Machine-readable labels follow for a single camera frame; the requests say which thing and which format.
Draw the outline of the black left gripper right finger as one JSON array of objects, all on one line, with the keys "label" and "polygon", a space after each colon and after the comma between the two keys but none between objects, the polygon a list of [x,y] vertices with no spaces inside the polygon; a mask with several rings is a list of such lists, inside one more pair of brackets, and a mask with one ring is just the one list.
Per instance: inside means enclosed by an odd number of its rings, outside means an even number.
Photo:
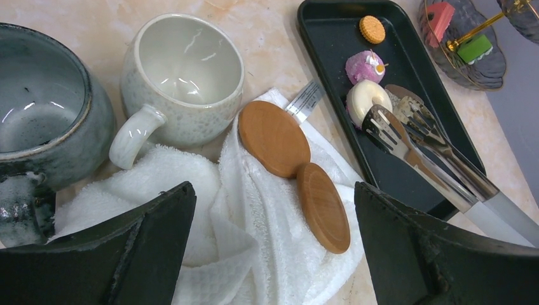
[{"label": "black left gripper right finger", "polygon": [[538,250],[453,226],[365,183],[360,234],[379,304],[537,304]]}]

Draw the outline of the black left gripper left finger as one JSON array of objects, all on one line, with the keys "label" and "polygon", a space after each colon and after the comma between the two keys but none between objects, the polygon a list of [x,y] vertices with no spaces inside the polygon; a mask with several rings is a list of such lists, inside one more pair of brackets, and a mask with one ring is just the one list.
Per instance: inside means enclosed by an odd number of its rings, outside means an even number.
[{"label": "black left gripper left finger", "polygon": [[2,304],[170,304],[196,206],[190,182],[88,229],[1,250]]}]

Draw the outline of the metal tongs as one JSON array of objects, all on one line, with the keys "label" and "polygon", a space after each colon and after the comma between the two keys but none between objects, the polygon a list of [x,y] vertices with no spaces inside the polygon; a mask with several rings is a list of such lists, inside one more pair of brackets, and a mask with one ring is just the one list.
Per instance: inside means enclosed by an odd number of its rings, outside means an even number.
[{"label": "metal tongs", "polygon": [[365,115],[362,129],[488,237],[538,247],[538,224],[460,154],[420,101],[405,96],[396,113],[374,104]]}]

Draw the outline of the white glazed donut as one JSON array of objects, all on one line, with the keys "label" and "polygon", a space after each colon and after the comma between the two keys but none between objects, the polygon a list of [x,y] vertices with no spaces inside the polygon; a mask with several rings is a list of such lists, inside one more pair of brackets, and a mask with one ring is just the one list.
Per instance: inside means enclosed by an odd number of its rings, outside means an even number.
[{"label": "white glazed donut", "polygon": [[362,122],[374,105],[382,105],[389,111],[393,111],[393,104],[387,92],[374,81],[365,79],[358,82],[346,96],[346,108],[353,124],[357,128],[362,127]]}]

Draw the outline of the green cake slice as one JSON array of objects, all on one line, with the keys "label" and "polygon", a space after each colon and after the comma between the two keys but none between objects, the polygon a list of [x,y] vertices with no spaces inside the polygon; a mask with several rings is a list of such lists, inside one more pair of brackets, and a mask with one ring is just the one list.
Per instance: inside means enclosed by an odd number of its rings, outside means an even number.
[{"label": "green cake slice", "polygon": [[457,49],[457,55],[467,65],[474,65],[493,51],[493,45],[485,34],[474,36],[462,43]]}]

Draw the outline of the red cake slice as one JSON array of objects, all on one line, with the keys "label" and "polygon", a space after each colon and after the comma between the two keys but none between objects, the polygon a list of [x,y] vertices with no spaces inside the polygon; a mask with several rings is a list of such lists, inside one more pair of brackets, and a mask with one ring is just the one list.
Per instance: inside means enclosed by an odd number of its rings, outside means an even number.
[{"label": "red cake slice", "polygon": [[438,48],[449,27],[454,7],[447,2],[433,3],[426,7],[426,41],[432,48]]}]

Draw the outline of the chocolate biscuit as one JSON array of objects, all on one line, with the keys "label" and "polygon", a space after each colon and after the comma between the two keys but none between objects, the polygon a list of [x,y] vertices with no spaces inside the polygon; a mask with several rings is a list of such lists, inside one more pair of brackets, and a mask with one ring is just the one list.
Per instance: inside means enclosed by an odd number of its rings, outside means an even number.
[{"label": "chocolate biscuit", "polygon": [[385,85],[393,104],[393,113],[420,110],[425,107],[424,102],[412,91],[394,84]]}]

